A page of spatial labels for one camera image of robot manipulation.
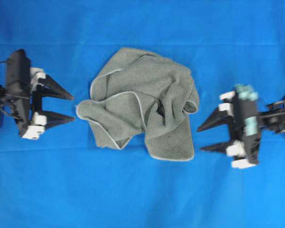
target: microfiber towel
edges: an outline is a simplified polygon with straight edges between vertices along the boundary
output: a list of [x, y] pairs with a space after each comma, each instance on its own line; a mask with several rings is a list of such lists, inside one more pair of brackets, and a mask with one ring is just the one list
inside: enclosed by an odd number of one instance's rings
[[122, 48], [92, 82], [90, 100], [76, 108], [87, 120], [99, 147], [122, 149], [145, 132], [156, 159], [187, 161], [194, 149], [189, 114], [199, 96], [191, 71], [153, 52]]

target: blue backdrop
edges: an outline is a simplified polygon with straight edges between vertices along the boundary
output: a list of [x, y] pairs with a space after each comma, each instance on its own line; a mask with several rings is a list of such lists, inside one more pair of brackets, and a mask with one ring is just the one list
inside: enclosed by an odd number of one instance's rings
[[75, 116], [121, 47], [192, 70], [201, 100], [190, 116], [194, 159], [152, 159], [143, 135], [122, 151], [96, 148], [78, 118], [24, 140], [5, 117], [0, 228], [285, 228], [285, 135], [264, 132], [261, 164], [235, 170], [198, 149], [226, 140], [226, 128], [196, 133], [236, 83], [267, 104], [285, 97], [285, 0], [0, 0], [0, 60], [23, 48], [75, 97], [45, 99], [45, 110]]

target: gray towel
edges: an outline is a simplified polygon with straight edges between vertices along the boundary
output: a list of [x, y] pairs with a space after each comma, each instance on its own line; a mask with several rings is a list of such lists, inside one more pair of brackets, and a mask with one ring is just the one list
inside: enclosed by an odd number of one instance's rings
[[153, 158], [193, 158], [188, 114], [197, 111], [199, 96], [188, 68], [153, 52], [122, 48], [92, 82], [90, 97], [76, 112], [89, 122], [97, 146], [123, 149], [145, 132]]

